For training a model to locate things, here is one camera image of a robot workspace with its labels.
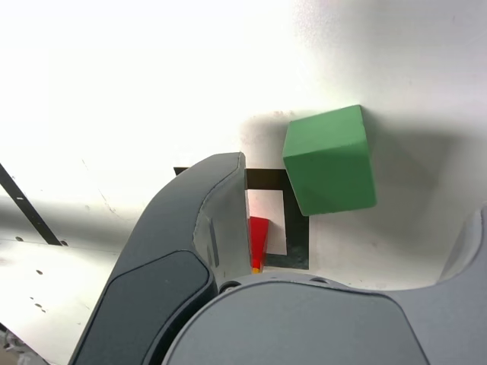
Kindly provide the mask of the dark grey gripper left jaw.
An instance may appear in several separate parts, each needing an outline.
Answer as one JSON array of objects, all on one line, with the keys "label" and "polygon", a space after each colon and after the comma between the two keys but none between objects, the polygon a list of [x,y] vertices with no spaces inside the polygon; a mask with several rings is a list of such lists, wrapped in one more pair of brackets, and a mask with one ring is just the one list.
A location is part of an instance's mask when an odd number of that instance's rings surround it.
[{"label": "dark grey gripper left jaw", "polygon": [[71,357],[73,364],[156,364],[219,287],[251,272],[246,160],[216,154],[149,202]]}]

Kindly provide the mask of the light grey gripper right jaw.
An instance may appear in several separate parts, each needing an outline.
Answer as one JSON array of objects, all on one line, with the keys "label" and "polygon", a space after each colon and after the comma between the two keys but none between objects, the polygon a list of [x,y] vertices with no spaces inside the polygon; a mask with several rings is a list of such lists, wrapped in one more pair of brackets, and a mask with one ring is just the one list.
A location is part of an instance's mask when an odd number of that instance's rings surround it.
[{"label": "light grey gripper right jaw", "polygon": [[360,290],[309,275],[247,278],[205,305],[165,364],[484,364],[486,211],[437,283]]}]

